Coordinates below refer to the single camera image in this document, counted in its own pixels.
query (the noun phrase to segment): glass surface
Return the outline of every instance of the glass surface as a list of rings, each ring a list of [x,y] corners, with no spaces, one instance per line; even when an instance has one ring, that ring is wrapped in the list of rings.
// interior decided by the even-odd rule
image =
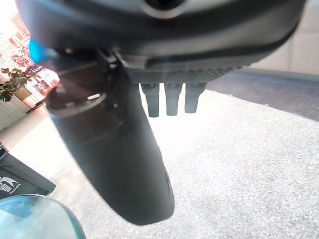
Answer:
[[[61,203],[38,195],[0,200],[0,238],[85,239],[73,213]]]

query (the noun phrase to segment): gray carpet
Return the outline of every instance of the gray carpet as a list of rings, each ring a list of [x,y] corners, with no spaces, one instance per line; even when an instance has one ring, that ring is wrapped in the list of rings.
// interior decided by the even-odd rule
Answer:
[[[73,163],[52,178],[88,239],[319,238],[318,83],[232,73],[208,89],[197,114],[150,119],[175,194],[170,219],[127,223]]]

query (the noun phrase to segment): black cylinder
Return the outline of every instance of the black cylinder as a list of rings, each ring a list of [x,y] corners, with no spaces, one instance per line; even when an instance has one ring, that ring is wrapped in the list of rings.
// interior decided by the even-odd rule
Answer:
[[[48,97],[47,106],[68,149],[103,199],[127,221],[146,225],[173,214],[174,196],[138,85],[129,85],[127,92],[127,106],[109,99],[110,94],[64,109],[51,107]]]

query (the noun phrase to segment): floor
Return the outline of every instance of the floor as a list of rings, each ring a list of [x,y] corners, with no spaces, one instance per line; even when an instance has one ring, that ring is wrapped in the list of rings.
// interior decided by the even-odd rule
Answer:
[[[150,119],[175,195],[174,215],[154,225],[129,224],[103,202],[44,108],[0,141],[56,183],[51,197],[88,239],[319,238],[319,83],[246,73],[223,80],[208,85],[196,114],[182,112],[182,94],[179,115],[165,116],[162,95],[160,117]]]

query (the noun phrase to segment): white logo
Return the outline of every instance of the white logo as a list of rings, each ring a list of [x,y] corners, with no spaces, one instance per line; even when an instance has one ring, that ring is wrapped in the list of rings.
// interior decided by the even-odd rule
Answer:
[[[12,194],[21,185],[21,184],[18,184],[17,186],[14,186],[14,183],[18,183],[18,182],[7,177],[0,178],[0,190],[8,192],[9,194]]]

